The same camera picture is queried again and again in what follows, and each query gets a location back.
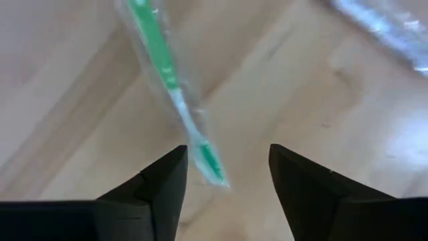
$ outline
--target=plastic wrapper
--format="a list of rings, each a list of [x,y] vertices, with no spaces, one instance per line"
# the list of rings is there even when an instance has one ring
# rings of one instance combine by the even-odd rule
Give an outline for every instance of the plastic wrapper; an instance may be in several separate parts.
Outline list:
[[[417,1],[328,0],[341,13],[372,33],[382,44],[407,59],[428,78],[428,33],[415,16]]]
[[[127,26],[134,48],[159,98],[180,116],[189,137],[190,154],[209,183],[229,187],[216,148],[207,138],[207,120],[195,81],[181,66],[174,49],[173,33],[161,0],[117,0],[116,7]]]

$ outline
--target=green toothbrush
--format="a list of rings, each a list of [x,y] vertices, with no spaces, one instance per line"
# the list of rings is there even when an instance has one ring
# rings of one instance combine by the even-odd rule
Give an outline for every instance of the green toothbrush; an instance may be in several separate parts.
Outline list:
[[[162,35],[156,18],[156,11],[150,0],[128,0],[132,20],[139,30],[140,37],[145,40],[148,56],[158,72],[164,87],[173,100],[183,123],[189,133],[196,166],[205,177],[215,185],[229,187],[223,167],[213,145],[202,135],[189,112],[183,91],[180,88],[177,71],[167,41]]]

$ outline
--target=black object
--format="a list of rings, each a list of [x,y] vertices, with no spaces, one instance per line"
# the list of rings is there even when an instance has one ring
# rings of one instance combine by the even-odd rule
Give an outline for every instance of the black object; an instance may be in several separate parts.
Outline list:
[[[0,240],[173,241],[186,180],[179,146],[94,201],[3,202]]]
[[[269,164],[296,241],[428,240],[428,198],[395,199],[281,145]]]

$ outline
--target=wooden floor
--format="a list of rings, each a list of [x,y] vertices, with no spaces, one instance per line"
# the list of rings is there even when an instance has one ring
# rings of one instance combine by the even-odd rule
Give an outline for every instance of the wooden floor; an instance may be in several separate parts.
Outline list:
[[[64,37],[32,53],[37,71],[0,83],[1,199],[95,198],[185,143],[110,2],[77,2]],[[428,194],[428,80],[367,34],[316,0],[165,2],[232,183],[190,169],[179,240],[293,240],[270,143],[397,197]]]

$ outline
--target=plastic packaging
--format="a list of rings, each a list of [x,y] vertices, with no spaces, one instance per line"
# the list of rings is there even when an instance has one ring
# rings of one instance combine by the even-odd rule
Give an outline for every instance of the plastic packaging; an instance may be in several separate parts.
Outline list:
[[[185,77],[169,44],[171,32],[161,4],[161,0],[117,0],[116,6],[131,32],[138,58],[152,85],[162,86],[163,93],[167,93],[156,91],[156,94],[172,100],[186,128],[197,169],[210,183],[229,187],[216,148],[207,138],[204,110],[195,96],[195,83]]]
[[[428,78],[428,32],[420,20],[403,10],[405,6],[393,0],[329,2],[371,32],[382,44],[408,59],[414,70]]]

